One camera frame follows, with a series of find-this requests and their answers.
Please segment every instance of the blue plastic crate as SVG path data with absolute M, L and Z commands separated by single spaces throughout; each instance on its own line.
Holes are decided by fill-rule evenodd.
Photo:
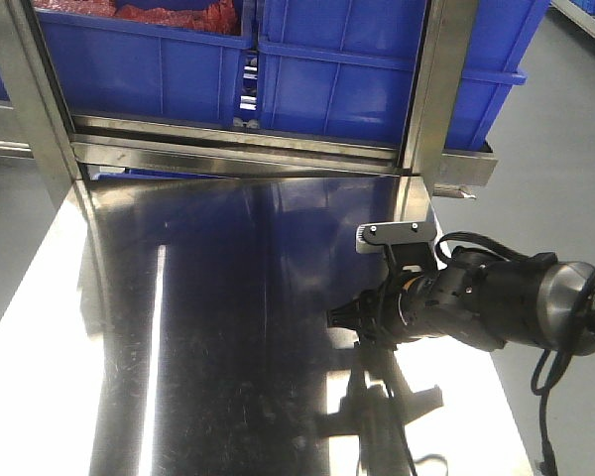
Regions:
M 571 0 L 571 2 L 584 10 L 586 13 L 595 15 L 595 0 Z
M 201 10 L 215 0 L 118 0 L 141 8 Z M 254 5 L 237 5 L 241 35 L 40 10 L 69 108 L 231 126 L 240 107 Z
M 515 71 L 549 0 L 481 0 L 466 67 Z M 425 0 L 266 0 L 261 37 L 274 43 L 409 60 Z
M 261 40 L 261 127 L 345 139 L 401 141 L 413 62 Z M 521 72 L 466 69 L 446 147 L 478 150 Z

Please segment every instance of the red item in crate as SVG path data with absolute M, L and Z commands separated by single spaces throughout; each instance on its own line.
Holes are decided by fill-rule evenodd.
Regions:
M 233 0 L 220 0 L 202 11 L 166 10 L 165 8 L 143 10 L 133 5 L 124 5 L 117 11 L 116 17 L 224 35 L 236 35 L 238 32 L 238 17 Z
M 113 17 L 116 11 L 114 0 L 34 0 L 34 6 L 98 17 Z

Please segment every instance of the metal shelf rack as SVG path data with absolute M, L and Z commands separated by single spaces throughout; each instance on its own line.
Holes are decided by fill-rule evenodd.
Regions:
M 229 177 L 421 176 L 430 194 L 468 196 L 496 165 L 491 149 L 444 151 L 478 0 L 433 0 L 419 51 L 408 130 L 398 149 L 329 138 L 220 130 L 68 111 L 30 0 L 0 0 L 0 151 L 31 151 L 60 206 L 86 165 Z M 405 192 L 397 200 L 405 199 Z
M 586 13 L 570 0 L 552 0 L 552 5 L 595 39 L 595 17 Z

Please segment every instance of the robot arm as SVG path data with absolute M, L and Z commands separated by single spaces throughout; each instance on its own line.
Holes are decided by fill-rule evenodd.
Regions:
M 444 335 L 486 351 L 507 342 L 543 349 L 532 378 L 532 391 L 540 396 L 540 469 L 557 476 L 546 406 L 572 357 L 595 352 L 595 266 L 559 262 L 554 253 L 529 257 L 465 232 L 445 235 L 432 248 L 434 237 L 430 223 L 360 227 L 358 251 L 382 247 L 390 273 L 377 289 L 329 311 L 328 325 L 354 330 L 360 342 L 390 350 Z M 441 245 L 450 240 L 479 247 L 457 247 L 447 257 Z M 435 258 L 444 269 L 438 270 Z M 539 387 L 552 352 L 555 359 Z M 411 470 L 416 474 L 413 465 Z

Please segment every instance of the stainless steel table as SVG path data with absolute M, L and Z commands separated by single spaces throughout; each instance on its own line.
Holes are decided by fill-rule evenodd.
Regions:
M 353 436 L 317 437 L 354 335 L 325 311 L 384 277 L 358 224 L 393 178 L 76 185 L 0 324 L 0 475 L 352 475 Z M 491 359 L 406 344 L 445 406 L 408 426 L 450 475 L 532 475 Z M 443 474 L 427 464 L 419 474 Z

